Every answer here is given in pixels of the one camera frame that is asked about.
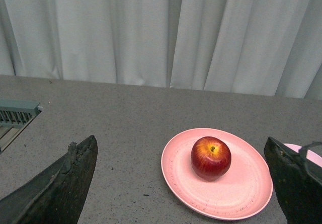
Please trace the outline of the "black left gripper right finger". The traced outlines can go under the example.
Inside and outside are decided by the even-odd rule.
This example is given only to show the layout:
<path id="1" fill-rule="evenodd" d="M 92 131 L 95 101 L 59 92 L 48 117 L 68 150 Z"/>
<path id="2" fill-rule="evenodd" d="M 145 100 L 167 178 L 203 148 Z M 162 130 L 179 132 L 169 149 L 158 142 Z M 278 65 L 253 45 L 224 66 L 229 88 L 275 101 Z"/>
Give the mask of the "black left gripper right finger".
<path id="1" fill-rule="evenodd" d="M 295 151 L 273 137 L 266 141 L 265 158 L 288 223 L 321 223 L 321 166 L 307 156 L 316 146 L 321 142 Z"/>

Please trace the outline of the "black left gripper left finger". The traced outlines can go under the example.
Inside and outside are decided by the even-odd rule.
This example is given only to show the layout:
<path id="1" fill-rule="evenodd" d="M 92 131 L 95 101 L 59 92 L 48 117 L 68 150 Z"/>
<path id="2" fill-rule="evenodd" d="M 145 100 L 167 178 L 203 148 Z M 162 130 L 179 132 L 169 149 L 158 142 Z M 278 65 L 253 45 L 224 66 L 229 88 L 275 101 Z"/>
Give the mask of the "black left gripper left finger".
<path id="1" fill-rule="evenodd" d="M 97 162 L 93 135 L 1 199 L 1 223 L 77 223 Z"/>

